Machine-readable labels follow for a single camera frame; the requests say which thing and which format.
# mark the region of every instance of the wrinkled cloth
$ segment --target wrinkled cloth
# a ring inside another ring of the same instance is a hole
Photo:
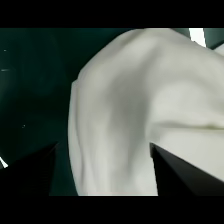
[[[224,180],[224,58],[170,29],[118,36],[72,84],[79,195],[157,195],[149,143]]]

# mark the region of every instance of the white strip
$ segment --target white strip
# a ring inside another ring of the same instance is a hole
[[[203,28],[189,28],[191,40],[206,47]]]
[[[8,165],[3,161],[3,159],[0,157],[0,161],[2,162],[2,165],[4,168],[8,167]]]

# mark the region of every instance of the white cloth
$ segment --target white cloth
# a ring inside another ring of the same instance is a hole
[[[224,57],[170,29],[120,35],[72,84],[79,195],[157,195],[149,143],[224,180]]]

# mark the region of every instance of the white towel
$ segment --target white towel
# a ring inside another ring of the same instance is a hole
[[[224,57],[170,29],[120,35],[72,84],[79,195],[157,195],[149,143],[224,180]]]

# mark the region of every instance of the white fabric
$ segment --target white fabric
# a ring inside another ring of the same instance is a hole
[[[224,58],[170,29],[117,37],[72,85],[79,195],[157,195],[153,142],[224,180]]]

